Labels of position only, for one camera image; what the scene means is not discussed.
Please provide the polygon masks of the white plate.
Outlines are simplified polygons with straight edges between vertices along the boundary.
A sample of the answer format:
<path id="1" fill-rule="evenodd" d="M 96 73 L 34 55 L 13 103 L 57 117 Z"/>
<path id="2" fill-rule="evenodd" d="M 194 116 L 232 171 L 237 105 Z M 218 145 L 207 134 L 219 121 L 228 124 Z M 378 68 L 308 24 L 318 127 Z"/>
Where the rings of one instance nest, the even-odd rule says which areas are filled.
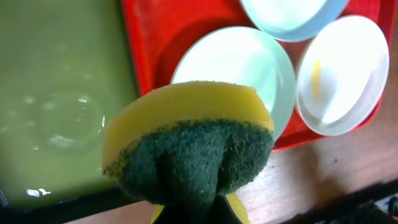
<path id="1" fill-rule="evenodd" d="M 304 123 L 324 136 L 360 125 L 384 91 L 389 62 L 387 40 L 367 17 L 344 16 L 327 25 L 297 72 L 296 106 Z"/>

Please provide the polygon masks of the light green plate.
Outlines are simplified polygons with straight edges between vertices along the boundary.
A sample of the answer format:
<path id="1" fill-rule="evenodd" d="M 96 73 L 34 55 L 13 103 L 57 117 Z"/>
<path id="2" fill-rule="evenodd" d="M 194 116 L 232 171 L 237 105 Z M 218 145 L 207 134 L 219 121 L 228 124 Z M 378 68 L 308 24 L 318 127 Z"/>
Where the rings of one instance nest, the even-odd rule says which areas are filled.
<path id="1" fill-rule="evenodd" d="M 251 27 L 218 29 L 183 55 L 172 83 L 215 81 L 251 86 L 274 121 L 274 139 L 286 129 L 295 105 L 295 71 L 284 48 Z"/>

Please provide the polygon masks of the light blue plate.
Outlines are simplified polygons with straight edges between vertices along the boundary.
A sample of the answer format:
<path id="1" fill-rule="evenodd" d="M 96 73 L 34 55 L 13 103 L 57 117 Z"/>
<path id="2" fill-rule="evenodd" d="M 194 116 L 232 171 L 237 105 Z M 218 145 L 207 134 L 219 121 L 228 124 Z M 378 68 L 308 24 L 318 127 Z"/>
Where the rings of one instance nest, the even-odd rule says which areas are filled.
<path id="1" fill-rule="evenodd" d="M 345 9 L 348 0 L 240 0 L 252 23 L 284 42 L 317 35 Z"/>

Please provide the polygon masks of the yellow green sponge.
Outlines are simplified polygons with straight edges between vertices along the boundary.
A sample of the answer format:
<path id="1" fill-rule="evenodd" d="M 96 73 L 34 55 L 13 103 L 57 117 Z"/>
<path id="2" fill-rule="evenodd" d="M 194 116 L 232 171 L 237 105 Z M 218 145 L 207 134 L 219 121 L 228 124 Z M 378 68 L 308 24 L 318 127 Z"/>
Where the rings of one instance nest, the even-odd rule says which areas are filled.
<path id="1" fill-rule="evenodd" d="M 236 191 L 266 166 L 274 123 L 254 88 L 223 82 L 163 86 L 106 126 L 102 171 L 153 223 L 247 223 Z"/>

